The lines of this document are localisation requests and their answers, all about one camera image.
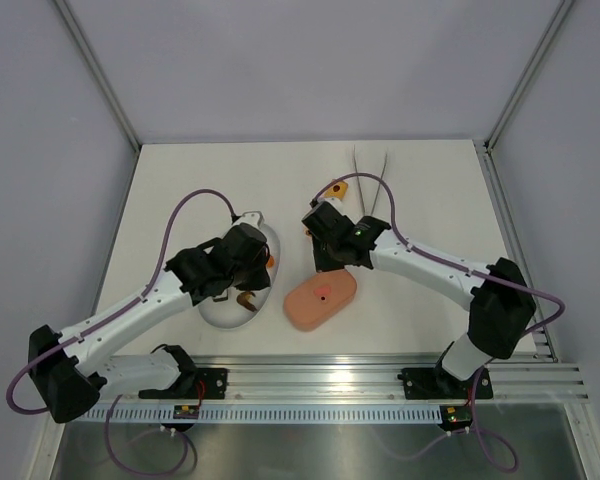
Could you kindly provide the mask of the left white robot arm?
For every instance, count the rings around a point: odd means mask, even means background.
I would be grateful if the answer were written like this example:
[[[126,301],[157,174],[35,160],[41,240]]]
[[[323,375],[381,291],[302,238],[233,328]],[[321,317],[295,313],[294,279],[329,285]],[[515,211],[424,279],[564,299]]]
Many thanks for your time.
[[[203,376],[180,345],[147,354],[120,349],[164,320],[209,304],[225,292],[266,298],[281,252],[266,224],[237,219],[221,237],[161,261],[138,293],[60,332],[44,325],[29,337],[29,377],[53,420],[73,421],[99,401],[136,394],[142,399],[196,399]]]

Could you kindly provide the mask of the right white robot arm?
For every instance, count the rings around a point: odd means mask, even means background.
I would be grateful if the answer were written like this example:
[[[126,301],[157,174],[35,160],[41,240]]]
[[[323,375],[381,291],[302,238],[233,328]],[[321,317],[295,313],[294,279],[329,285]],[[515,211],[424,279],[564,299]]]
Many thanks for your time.
[[[431,253],[402,238],[393,225],[372,216],[353,222],[326,200],[313,202],[302,223],[312,238],[318,270],[352,266],[388,272],[467,311],[466,332],[443,351],[435,366],[401,377],[428,399],[460,398],[472,391],[479,368],[513,355],[536,312],[519,267],[509,259],[474,264]]]

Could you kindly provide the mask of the metal food tongs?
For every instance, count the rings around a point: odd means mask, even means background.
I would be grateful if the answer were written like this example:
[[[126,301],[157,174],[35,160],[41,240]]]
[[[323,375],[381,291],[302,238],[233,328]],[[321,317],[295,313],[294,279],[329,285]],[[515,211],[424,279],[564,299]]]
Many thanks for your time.
[[[352,182],[362,215],[373,215],[377,208],[382,186],[378,178],[385,179],[390,163],[390,152],[385,149],[352,148],[351,165],[355,173],[369,173],[370,176],[357,176]]]

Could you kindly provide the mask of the pink lunch box lid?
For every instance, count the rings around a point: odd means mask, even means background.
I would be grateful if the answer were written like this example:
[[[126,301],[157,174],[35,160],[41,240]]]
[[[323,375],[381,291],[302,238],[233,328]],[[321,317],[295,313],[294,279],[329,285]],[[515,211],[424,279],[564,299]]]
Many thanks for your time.
[[[283,310],[294,328],[310,332],[348,306],[356,292],[357,281],[346,269],[316,273],[285,296]]]

